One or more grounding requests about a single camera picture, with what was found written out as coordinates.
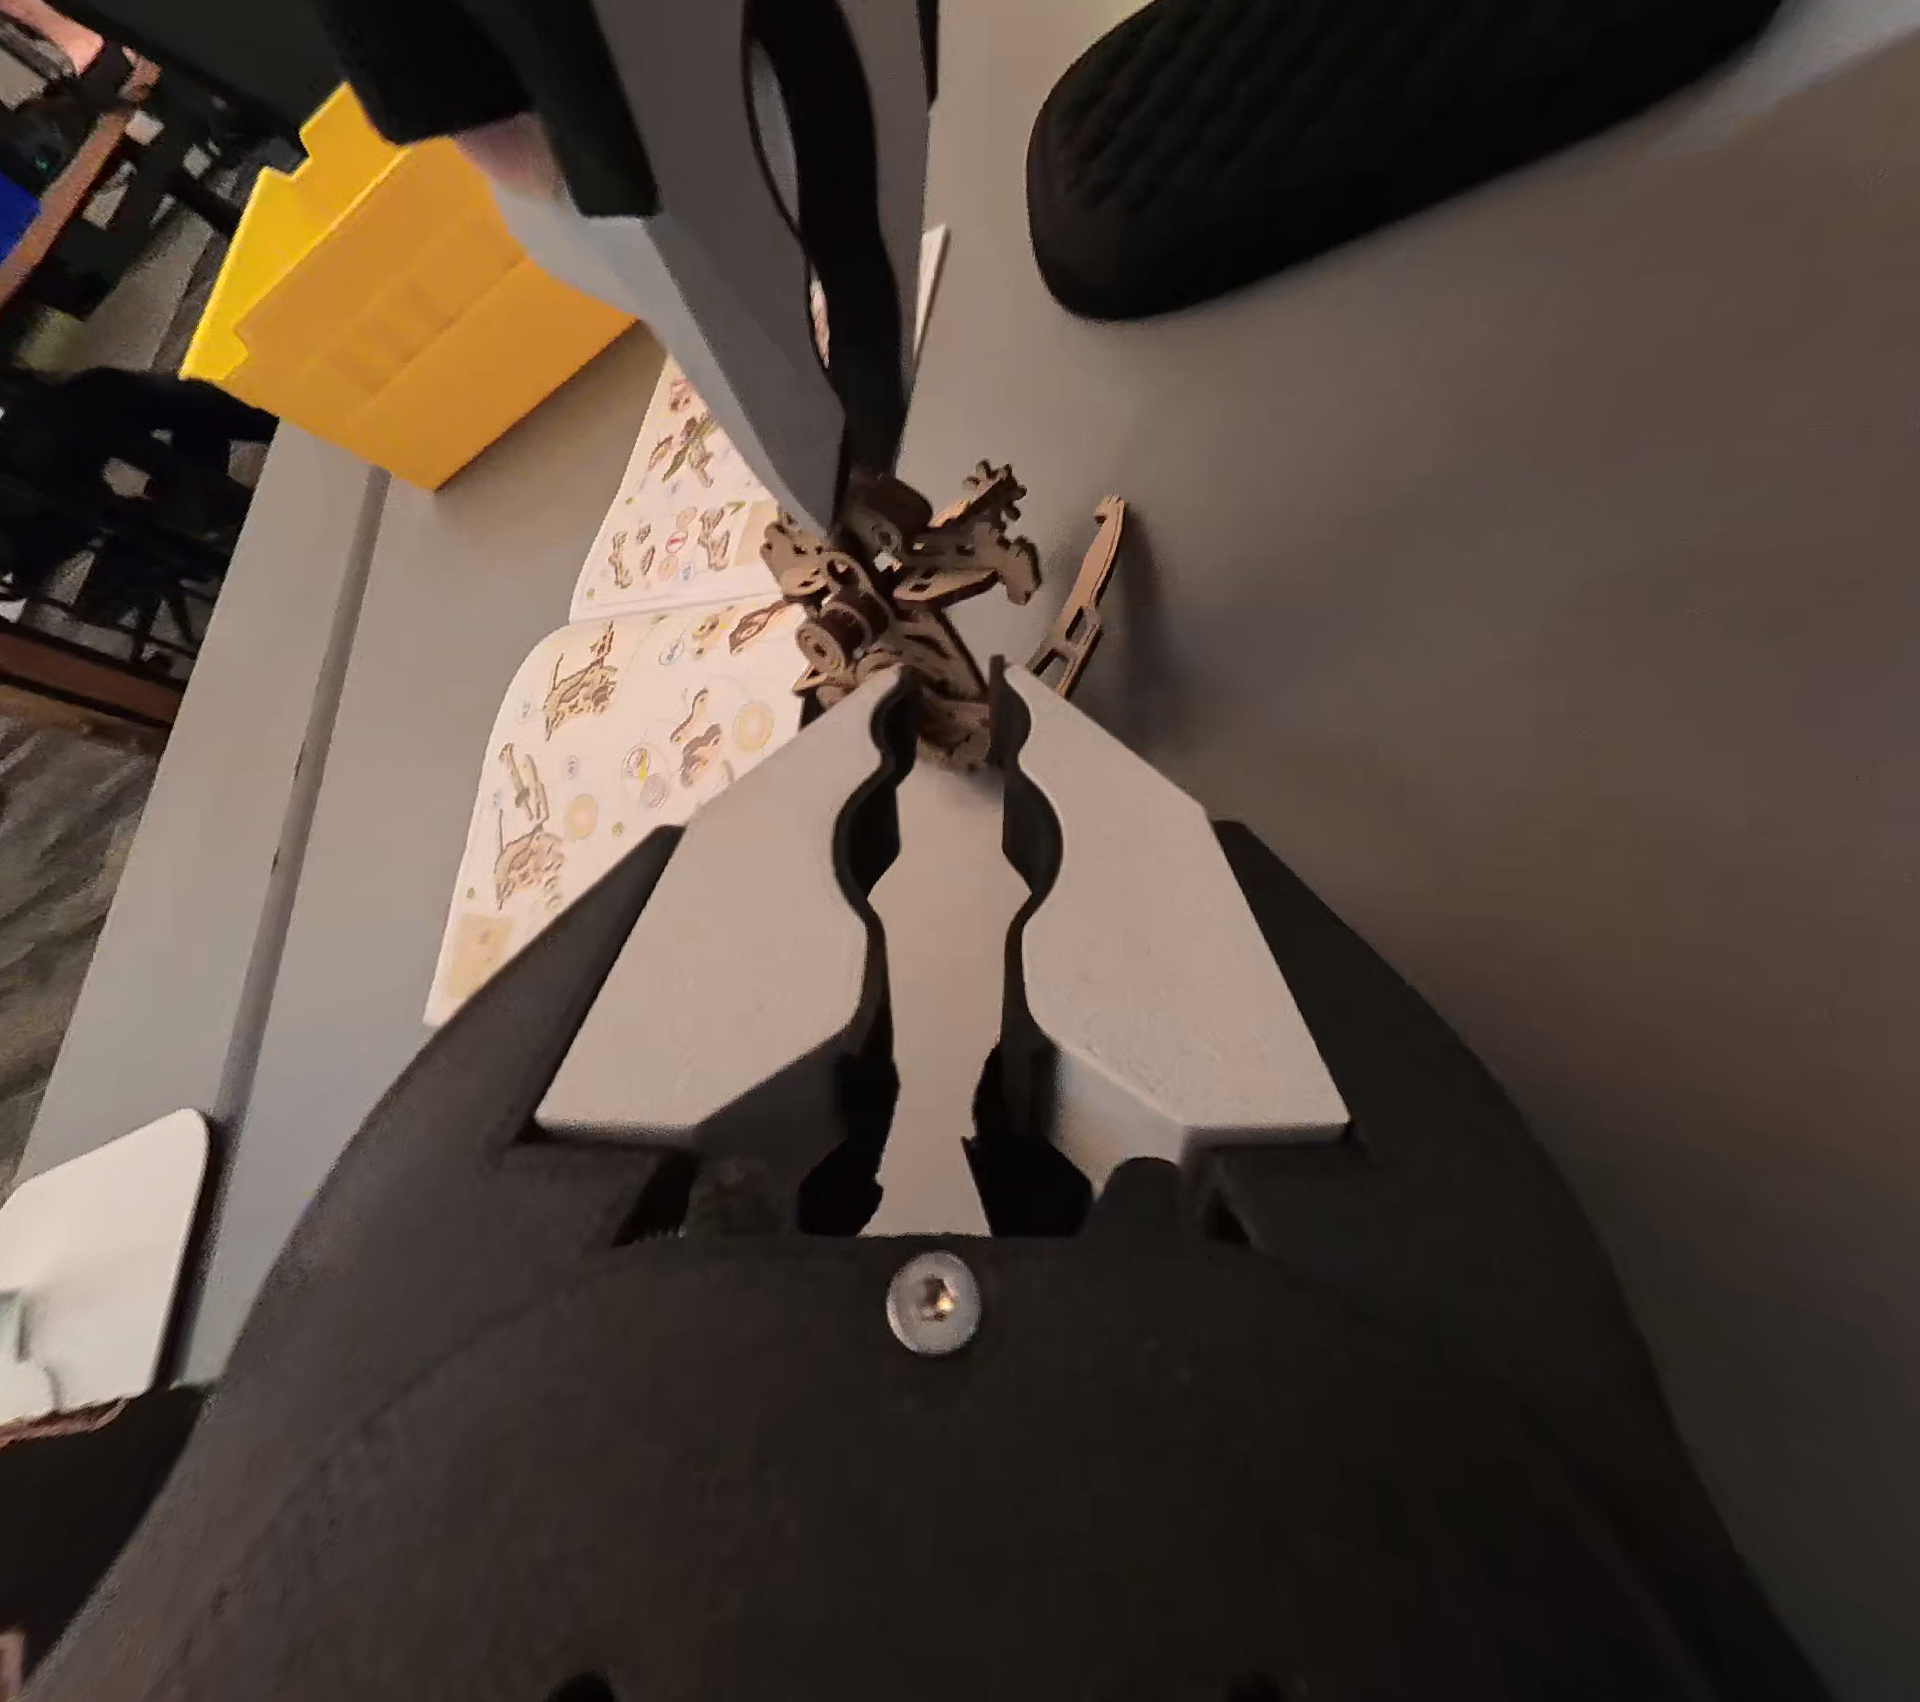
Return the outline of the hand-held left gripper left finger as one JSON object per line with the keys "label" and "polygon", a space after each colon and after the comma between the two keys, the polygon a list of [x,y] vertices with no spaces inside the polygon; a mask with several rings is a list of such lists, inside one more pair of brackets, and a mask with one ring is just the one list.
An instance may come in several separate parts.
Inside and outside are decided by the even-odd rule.
{"label": "hand-held left gripper left finger", "polygon": [[889,669],[688,827],[536,1118],[692,1157],[881,1157],[900,1100],[886,933],[920,696]]}

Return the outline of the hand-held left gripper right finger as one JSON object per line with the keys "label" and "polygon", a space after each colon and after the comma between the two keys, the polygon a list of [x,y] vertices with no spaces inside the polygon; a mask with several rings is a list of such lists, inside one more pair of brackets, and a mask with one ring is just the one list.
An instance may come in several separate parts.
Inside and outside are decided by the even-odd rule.
{"label": "hand-held left gripper right finger", "polygon": [[1031,670],[996,685],[1009,1114],[1071,1162],[1328,1144],[1351,1111],[1201,803]]}

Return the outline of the wooden model assembly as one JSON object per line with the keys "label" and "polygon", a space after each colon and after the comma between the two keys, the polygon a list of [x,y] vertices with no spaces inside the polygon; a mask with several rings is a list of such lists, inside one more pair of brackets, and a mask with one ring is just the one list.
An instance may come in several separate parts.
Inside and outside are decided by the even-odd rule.
{"label": "wooden model assembly", "polygon": [[884,473],[854,477],[825,533],[778,510],[763,560],[803,613],[796,694],[829,710],[900,672],[919,689],[925,755],[956,772],[984,766],[990,681],[950,613],[992,592],[1025,606],[1041,591],[1041,552],[1017,533],[1025,499],[1013,466],[978,463],[940,510]]}

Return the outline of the illustrated instruction booklet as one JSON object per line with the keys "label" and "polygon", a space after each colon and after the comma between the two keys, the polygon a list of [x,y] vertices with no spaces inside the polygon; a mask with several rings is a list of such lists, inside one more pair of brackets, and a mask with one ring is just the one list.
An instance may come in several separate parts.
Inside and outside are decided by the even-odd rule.
{"label": "illustrated instruction booklet", "polygon": [[641,840],[804,721],[801,606],[763,558],[778,504],[666,359],[564,625],[508,685],[425,1000],[443,1026]]}

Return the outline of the yellow plastic bin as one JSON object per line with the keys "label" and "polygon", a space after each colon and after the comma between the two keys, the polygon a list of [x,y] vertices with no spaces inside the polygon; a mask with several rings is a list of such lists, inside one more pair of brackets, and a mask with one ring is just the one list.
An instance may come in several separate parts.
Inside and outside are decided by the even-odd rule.
{"label": "yellow plastic bin", "polygon": [[637,321],[548,274],[448,141],[339,86],[262,172],[181,377],[443,491]]}

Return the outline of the flat wooden strut part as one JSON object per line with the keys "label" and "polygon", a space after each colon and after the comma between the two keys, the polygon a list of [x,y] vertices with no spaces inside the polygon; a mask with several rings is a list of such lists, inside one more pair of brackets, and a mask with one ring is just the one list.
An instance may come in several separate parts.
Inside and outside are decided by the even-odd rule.
{"label": "flat wooden strut part", "polygon": [[1121,563],[1130,508],[1121,495],[1107,495],[1095,510],[1095,535],[1069,595],[1047,637],[1027,661],[1027,670],[1071,702],[1105,635],[1103,600]]}

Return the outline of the black wrist rest pad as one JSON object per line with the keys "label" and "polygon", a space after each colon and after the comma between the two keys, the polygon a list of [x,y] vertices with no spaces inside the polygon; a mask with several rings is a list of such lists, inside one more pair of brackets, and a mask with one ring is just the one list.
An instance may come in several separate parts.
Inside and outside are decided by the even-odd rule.
{"label": "black wrist rest pad", "polygon": [[1135,322],[1558,155],[1736,59],[1784,0],[1153,0],[1047,95],[1048,295]]}

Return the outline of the black office chair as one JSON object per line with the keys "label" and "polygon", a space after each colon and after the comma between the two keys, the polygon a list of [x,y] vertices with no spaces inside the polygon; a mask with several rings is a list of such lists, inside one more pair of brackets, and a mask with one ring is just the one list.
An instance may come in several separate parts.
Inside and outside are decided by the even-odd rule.
{"label": "black office chair", "polygon": [[232,458],[276,434],[275,415],[203,379],[4,370],[4,611],[183,681],[252,508]]}

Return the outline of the white card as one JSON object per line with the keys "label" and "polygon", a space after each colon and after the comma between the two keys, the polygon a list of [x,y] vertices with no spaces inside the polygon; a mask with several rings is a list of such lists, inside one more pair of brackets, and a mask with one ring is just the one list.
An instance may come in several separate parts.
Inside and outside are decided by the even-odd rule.
{"label": "white card", "polygon": [[212,1158],[181,1109],[23,1181],[2,1206],[2,1427],[147,1397]]}

